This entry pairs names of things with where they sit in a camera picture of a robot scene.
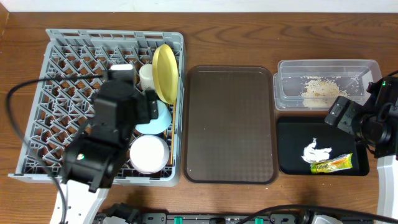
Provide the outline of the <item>light blue bowl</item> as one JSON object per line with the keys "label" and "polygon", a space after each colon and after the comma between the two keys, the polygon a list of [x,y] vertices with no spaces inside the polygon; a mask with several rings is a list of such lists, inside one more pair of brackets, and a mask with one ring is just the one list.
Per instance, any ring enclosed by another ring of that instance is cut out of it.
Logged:
{"label": "light blue bowl", "polygon": [[172,123],[172,116],[167,105],[157,100],[158,118],[152,119],[148,124],[138,124],[135,129],[141,134],[159,134],[164,132]]}

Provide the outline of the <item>cream cup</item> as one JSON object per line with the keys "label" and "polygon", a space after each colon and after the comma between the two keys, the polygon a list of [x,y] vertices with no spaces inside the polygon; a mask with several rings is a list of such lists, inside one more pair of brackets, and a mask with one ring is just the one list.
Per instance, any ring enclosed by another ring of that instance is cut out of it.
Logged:
{"label": "cream cup", "polygon": [[143,90],[155,90],[152,64],[145,64],[140,68],[139,78]]}

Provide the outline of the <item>green orange snack wrapper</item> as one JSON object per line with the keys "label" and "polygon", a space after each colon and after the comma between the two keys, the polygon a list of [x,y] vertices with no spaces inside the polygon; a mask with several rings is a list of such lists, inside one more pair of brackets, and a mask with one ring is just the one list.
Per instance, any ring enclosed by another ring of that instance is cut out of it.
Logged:
{"label": "green orange snack wrapper", "polygon": [[332,173],[341,170],[351,169],[353,167],[351,158],[353,154],[342,154],[334,159],[329,159],[311,164],[310,171],[312,174]]}

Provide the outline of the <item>yellow plate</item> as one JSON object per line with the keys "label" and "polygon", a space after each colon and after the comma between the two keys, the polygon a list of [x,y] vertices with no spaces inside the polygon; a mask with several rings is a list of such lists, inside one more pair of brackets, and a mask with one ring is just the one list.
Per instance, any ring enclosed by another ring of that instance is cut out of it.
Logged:
{"label": "yellow plate", "polygon": [[156,48],[152,74],[158,97],[164,103],[174,104],[177,99],[178,67],[173,50],[167,44]]}

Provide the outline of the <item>rice leftovers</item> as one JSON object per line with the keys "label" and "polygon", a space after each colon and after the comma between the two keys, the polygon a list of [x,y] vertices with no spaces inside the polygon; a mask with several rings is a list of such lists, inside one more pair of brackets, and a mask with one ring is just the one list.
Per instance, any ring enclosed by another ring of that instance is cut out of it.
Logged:
{"label": "rice leftovers", "polygon": [[301,93],[304,107],[311,109],[328,109],[338,96],[347,97],[347,91],[341,90],[334,80],[316,78],[304,84]]}

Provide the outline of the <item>pink bowl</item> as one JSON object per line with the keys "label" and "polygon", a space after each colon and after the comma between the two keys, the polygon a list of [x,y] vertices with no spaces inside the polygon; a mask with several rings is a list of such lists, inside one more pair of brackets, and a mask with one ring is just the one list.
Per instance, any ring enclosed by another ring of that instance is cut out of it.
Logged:
{"label": "pink bowl", "polygon": [[167,143],[154,135],[138,137],[132,142],[129,150],[133,168],[142,174],[161,171],[169,161],[169,154]]}

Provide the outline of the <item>white tissue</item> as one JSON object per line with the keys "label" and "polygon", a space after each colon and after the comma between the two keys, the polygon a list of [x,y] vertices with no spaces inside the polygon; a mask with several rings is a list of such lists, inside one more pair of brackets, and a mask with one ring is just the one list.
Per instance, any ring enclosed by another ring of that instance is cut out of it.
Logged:
{"label": "white tissue", "polygon": [[316,163],[328,160],[330,158],[331,147],[317,149],[317,139],[313,138],[313,141],[304,148],[302,159],[309,163]]}

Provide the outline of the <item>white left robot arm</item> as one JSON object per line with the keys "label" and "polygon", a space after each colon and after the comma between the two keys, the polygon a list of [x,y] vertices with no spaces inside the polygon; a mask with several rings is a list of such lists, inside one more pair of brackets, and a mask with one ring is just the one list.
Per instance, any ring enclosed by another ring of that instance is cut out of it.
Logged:
{"label": "white left robot arm", "polygon": [[51,223],[92,223],[126,162],[136,125],[158,117],[157,94],[131,81],[109,80],[93,98],[91,132],[79,130],[64,153]]}

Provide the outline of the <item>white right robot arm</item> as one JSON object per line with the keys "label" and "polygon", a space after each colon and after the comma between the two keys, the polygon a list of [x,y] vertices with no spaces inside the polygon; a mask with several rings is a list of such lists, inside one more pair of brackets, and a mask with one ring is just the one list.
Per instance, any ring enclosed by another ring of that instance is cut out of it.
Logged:
{"label": "white right robot arm", "polygon": [[397,77],[371,82],[360,105],[339,96],[329,109],[332,125],[374,148],[379,179],[377,214],[397,222]]}

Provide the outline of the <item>black waste tray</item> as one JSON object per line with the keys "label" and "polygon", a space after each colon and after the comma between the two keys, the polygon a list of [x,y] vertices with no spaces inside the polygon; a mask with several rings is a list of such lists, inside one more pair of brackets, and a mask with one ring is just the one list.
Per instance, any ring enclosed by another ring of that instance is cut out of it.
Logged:
{"label": "black waste tray", "polygon": [[289,175],[310,175],[310,163],[302,156],[304,149],[330,148],[330,159],[352,154],[353,167],[331,175],[366,176],[369,162],[366,148],[354,136],[334,128],[323,118],[280,117],[277,122],[277,152],[280,170]]}

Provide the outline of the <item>grey dishwasher rack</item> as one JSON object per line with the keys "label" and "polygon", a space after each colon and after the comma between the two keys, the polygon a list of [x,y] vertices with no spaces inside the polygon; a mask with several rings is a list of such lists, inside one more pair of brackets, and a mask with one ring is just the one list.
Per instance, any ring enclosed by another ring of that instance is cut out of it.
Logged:
{"label": "grey dishwasher rack", "polygon": [[[151,63],[157,47],[167,44],[178,65],[178,96],[175,112],[174,164],[156,174],[141,174],[130,162],[115,178],[119,185],[173,187],[180,180],[182,117],[185,91],[185,40],[178,32],[47,29],[50,42],[40,71],[23,146],[13,179],[27,183],[50,183],[50,177],[34,160],[40,156],[58,175],[63,150],[80,124],[94,115],[91,98],[102,85],[98,74],[115,64],[129,63],[136,70]],[[161,133],[169,146],[172,124]]]}

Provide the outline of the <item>clear plastic container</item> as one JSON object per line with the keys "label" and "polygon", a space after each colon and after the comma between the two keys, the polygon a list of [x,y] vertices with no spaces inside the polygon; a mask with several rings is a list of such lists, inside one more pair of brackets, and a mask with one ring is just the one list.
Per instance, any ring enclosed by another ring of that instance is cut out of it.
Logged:
{"label": "clear plastic container", "polygon": [[368,84],[381,79],[379,64],[365,59],[282,60],[273,76],[279,111],[327,111],[338,96],[363,105]]}

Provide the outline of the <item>brown serving tray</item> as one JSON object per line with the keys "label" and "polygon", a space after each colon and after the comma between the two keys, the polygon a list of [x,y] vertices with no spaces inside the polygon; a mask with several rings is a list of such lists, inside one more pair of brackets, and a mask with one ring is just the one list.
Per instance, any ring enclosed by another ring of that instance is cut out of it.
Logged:
{"label": "brown serving tray", "polygon": [[187,77],[183,173],[196,184],[276,180],[272,74],[264,67],[198,66]]}

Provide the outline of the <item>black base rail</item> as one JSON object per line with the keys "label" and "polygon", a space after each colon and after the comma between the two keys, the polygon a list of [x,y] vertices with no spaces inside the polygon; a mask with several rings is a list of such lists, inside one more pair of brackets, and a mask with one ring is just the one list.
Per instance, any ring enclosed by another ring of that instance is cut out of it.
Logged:
{"label": "black base rail", "polygon": [[[132,223],[132,224],[237,224],[242,219],[241,215],[167,215],[165,213],[137,213],[132,218],[124,218],[122,215],[106,215],[100,213],[94,219],[94,223]],[[303,217],[294,213],[272,213],[259,216],[248,221],[251,224],[299,224],[311,223],[308,212]]]}

